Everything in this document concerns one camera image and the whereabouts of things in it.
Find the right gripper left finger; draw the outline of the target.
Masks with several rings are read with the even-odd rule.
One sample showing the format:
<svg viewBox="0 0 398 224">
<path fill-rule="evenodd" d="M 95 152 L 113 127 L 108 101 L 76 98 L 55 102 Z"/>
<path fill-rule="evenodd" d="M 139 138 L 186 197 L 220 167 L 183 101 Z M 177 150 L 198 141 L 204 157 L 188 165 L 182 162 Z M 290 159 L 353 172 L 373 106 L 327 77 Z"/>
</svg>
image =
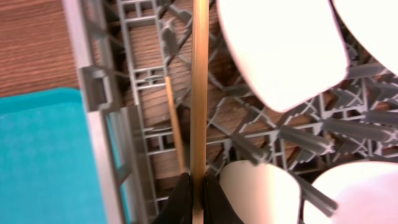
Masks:
<svg viewBox="0 0 398 224">
<path fill-rule="evenodd" d="M 152 224 L 192 224 L 192 185 L 189 173 L 182 173 L 167 203 Z"/>
</svg>

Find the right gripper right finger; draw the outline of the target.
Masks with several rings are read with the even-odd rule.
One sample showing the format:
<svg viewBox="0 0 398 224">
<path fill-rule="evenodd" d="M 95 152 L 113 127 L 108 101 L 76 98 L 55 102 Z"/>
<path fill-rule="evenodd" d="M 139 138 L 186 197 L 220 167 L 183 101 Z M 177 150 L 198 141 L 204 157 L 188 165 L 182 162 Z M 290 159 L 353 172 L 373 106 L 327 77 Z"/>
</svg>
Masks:
<svg viewBox="0 0 398 224">
<path fill-rule="evenodd" d="M 202 203 L 204 224 L 243 224 L 214 175 L 205 176 Z"/>
</svg>

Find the small white cup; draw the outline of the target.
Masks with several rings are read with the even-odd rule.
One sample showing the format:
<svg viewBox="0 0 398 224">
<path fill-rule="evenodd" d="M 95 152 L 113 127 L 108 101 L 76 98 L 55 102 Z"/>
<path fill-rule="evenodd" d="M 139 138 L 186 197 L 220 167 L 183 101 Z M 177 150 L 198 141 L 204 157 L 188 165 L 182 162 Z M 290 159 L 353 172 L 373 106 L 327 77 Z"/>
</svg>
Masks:
<svg viewBox="0 0 398 224">
<path fill-rule="evenodd" d="M 300 185 L 280 167 L 232 162 L 221 171 L 220 185 L 243 223 L 297 224 L 299 221 Z"/>
</svg>

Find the wooden chopstick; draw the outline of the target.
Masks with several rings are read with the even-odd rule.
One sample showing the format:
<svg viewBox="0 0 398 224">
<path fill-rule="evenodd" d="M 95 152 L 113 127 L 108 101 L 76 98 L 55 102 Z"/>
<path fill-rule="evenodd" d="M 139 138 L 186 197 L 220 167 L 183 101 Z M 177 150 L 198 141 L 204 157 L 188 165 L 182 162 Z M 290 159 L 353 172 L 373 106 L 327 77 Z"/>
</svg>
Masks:
<svg viewBox="0 0 398 224">
<path fill-rule="evenodd" d="M 208 93 L 209 0 L 194 0 L 192 25 L 191 177 L 192 223 L 204 223 L 201 203 L 206 172 L 206 122 Z"/>
<path fill-rule="evenodd" d="M 173 91 L 172 91 L 172 82 L 171 82 L 171 79 L 169 76 L 165 77 L 165 88 L 166 88 L 166 93 L 167 93 L 167 102 L 169 105 L 170 122 L 171 122 L 173 136 L 174 136 L 174 145 L 175 145 L 175 149 L 176 149 L 177 157 L 178 157 L 178 164 L 179 164 L 181 173 L 184 173 L 186 171 L 184 148 L 183 148 L 183 142 L 182 142 L 182 138 L 181 138 L 180 125 L 179 125 L 179 120 L 178 120 L 178 116 L 177 116 L 177 111 L 175 108 L 174 95 L 173 95 Z"/>
</svg>

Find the large pink plate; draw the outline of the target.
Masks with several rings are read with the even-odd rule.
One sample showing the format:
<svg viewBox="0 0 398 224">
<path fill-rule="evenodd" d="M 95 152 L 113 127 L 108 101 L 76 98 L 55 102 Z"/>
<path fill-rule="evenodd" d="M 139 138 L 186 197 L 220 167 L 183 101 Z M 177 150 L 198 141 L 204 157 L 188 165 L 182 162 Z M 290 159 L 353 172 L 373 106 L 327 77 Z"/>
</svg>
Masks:
<svg viewBox="0 0 398 224">
<path fill-rule="evenodd" d="M 313 186 L 338 204 L 328 217 L 309 202 L 306 224 L 397 224 L 397 164 L 362 161 L 331 168 Z"/>
</svg>

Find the white bowl with food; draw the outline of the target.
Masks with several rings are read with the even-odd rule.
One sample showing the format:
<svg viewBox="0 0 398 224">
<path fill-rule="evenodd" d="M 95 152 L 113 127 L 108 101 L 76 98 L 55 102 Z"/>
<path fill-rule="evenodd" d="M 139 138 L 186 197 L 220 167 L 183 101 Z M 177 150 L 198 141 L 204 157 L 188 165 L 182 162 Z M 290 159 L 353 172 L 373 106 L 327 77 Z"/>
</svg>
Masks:
<svg viewBox="0 0 398 224">
<path fill-rule="evenodd" d="M 397 75 L 397 0 L 333 0 L 354 38 Z"/>
</svg>

